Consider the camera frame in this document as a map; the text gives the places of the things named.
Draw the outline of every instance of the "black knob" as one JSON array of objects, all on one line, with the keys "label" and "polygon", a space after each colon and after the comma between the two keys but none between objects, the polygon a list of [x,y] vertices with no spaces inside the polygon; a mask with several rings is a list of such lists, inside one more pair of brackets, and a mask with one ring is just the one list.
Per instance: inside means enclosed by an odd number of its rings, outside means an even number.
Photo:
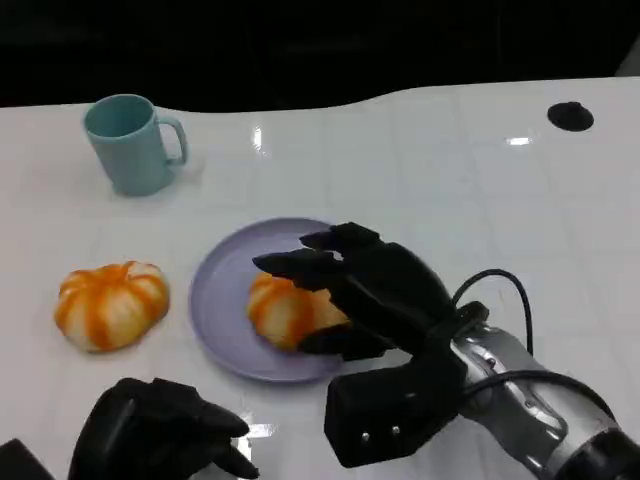
[{"label": "black knob", "polygon": [[592,113],[580,102],[557,103],[549,108],[547,118],[556,127],[569,132],[584,132],[593,126]]}]

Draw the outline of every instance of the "black hand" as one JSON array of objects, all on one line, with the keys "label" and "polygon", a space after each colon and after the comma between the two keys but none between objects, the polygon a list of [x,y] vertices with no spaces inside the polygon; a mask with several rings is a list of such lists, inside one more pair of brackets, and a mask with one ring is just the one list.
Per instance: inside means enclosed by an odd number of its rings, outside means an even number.
[{"label": "black hand", "polygon": [[342,262],[332,253],[308,248],[261,255],[253,263],[260,270],[289,279],[296,287],[312,292],[329,288],[344,273]]},{"label": "black hand", "polygon": [[241,478],[258,470],[232,445],[249,432],[238,416],[202,400],[193,387],[123,379],[87,420],[70,480],[182,480],[211,463]]},{"label": "black hand", "polygon": [[379,233],[353,222],[331,226],[328,232],[305,235],[300,241],[305,247],[339,252],[344,258],[382,243]]}]

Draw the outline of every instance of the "mug handle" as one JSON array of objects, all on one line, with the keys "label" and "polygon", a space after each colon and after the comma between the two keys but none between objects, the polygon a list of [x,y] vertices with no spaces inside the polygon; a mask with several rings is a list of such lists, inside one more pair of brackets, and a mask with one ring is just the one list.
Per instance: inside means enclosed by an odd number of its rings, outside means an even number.
[{"label": "mug handle", "polygon": [[180,120],[173,117],[161,116],[158,117],[158,123],[164,123],[173,127],[173,129],[176,131],[176,135],[178,135],[180,150],[182,151],[182,155],[180,155],[179,157],[168,158],[167,164],[184,165],[185,163],[187,163],[187,160],[189,159],[189,144],[187,143],[187,135],[184,133],[184,128],[182,128],[182,123],[180,123]]}]

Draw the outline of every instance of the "black cable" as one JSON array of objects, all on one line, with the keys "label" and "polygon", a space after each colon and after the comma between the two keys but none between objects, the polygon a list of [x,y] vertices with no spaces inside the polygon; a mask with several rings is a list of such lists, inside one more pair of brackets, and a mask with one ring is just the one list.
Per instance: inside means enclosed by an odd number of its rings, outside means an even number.
[{"label": "black cable", "polygon": [[512,372],[499,373],[492,377],[486,378],[467,387],[462,394],[462,403],[466,403],[482,390],[493,388],[503,383],[513,382],[515,380],[532,380],[552,385],[559,385],[584,395],[591,400],[600,410],[606,413],[611,420],[615,422],[616,418],[613,412],[600,395],[588,385],[576,380],[575,378],[561,373],[549,372],[547,370],[514,370]]},{"label": "black cable", "polygon": [[533,356],[533,320],[531,318],[531,304],[529,303],[529,297],[524,289],[524,285],[522,285],[522,282],[513,273],[502,270],[501,268],[491,268],[489,270],[483,270],[482,272],[476,273],[474,276],[466,280],[460,288],[458,288],[456,293],[453,295],[453,305],[456,306],[458,304],[462,295],[464,295],[469,288],[487,277],[506,278],[513,283],[518,290],[520,298],[522,299],[522,307],[524,308],[524,324],[527,331],[527,352],[529,352],[529,355]]}]

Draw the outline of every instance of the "pumpkin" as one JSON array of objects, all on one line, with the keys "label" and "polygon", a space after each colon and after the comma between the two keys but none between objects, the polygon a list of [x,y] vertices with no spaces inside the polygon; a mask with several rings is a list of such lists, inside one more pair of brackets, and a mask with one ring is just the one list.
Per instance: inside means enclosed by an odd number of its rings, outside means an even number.
[{"label": "pumpkin", "polygon": [[149,263],[71,272],[60,286],[55,321],[78,347],[115,350],[140,339],[169,309],[169,286]]},{"label": "pumpkin", "polygon": [[249,290],[247,316],[256,332],[282,350],[295,350],[311,333],[348,323],[328,290],[309,292],[292,281],[259,273]]}]

